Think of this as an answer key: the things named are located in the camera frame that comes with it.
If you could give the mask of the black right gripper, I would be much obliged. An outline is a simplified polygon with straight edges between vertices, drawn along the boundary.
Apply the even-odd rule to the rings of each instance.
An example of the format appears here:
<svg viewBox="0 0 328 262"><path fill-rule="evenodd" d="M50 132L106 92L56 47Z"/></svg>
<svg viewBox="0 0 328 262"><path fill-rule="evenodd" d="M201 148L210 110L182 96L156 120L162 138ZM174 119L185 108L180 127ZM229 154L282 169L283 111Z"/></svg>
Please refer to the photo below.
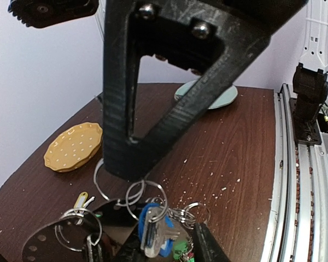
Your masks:
<svg viewBox="0 0 328 262"><path fill-rule="evenodd" d="M8 13L26 27L41 29L92 16L98 7L95 0L13 0Z"/></svg>

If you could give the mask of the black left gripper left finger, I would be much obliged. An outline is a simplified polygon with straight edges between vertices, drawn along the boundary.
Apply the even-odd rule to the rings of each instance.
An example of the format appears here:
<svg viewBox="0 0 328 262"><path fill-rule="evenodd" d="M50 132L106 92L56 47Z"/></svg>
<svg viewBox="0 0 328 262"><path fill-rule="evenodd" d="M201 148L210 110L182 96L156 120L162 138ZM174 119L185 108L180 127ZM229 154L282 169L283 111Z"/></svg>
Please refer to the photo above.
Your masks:
<svg viewBox="0 0 328 262"><path fill-rule="evenodd" d="M138 229L133 229L125 243L121 246L113 262L146 262L149 258L145 256L140 248Z"/></svg>

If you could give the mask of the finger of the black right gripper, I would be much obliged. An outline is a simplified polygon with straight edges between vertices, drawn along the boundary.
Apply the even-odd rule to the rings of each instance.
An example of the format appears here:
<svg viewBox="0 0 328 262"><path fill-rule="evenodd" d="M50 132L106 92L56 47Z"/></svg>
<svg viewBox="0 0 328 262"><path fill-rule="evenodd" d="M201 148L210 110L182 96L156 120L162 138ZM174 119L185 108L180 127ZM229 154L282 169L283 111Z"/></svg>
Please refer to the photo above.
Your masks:
<svg viewBox="0 0 328 262"><path fill-rule="evenodd" d="M209 106L264 52L306 1L107 1L103 45L103 166L145 178ZM145 57L198 75L140 84Z"/></svg>

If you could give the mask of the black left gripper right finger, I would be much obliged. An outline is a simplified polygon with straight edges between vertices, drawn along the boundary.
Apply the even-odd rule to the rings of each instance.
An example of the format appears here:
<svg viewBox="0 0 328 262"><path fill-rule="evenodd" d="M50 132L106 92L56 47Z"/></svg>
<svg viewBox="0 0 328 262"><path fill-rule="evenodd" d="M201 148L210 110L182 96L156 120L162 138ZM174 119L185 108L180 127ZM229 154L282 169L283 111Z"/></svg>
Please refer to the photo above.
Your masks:
<svg viewBox="0 0 328 262"><path fill-rule="evenodd" d="M194 259L197 262L230 262L217 240L204 223L195 223L193 229Z"/></svg>

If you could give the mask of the green tag key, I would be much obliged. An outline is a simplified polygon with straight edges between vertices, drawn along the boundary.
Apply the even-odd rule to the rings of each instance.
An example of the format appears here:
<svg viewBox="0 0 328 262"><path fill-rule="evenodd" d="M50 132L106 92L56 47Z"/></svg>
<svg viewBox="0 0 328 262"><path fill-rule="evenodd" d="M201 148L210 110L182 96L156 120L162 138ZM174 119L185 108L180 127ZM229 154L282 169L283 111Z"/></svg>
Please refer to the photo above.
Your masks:
<svg viewBox="0 0 328 262"><path fill-rule="evenodd" d="M173 246L174 261L192 262L195 261L193 253L194 244L192 238L188 237L183 241L176 242Z"/></svg>

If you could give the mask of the blue tag key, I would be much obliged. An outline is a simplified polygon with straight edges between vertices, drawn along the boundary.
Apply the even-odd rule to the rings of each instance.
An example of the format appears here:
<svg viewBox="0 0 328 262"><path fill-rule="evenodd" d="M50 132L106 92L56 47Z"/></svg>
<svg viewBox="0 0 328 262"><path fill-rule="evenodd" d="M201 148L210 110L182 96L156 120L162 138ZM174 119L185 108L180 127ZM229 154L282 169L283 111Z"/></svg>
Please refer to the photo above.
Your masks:
<svg viewBox="0 0 328 262"><path fill-rule="evenodd" d="M157 222L154 221L161 211L162 208L159 204L148 203L139 216L140 249L148 258L168 257L174 242L180 236L180 232L175 228L168 215Z"/></svg>

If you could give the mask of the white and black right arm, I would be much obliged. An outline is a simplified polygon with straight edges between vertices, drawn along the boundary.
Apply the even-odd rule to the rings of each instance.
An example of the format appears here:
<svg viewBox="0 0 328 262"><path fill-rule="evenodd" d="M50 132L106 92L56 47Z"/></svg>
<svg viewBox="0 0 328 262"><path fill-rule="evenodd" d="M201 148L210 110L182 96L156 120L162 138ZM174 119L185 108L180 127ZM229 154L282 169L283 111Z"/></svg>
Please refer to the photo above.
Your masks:
<svg viewBox="0 0 328 262"><path fill-rule="evenodd" d="M107 1L103 53L103 160L107 172L138 181L307 8L307 33L293 77L295 140L315 143L328 96L328 1ZM133 135L140 59L156 56L200 76L145 137Z"/></svg>

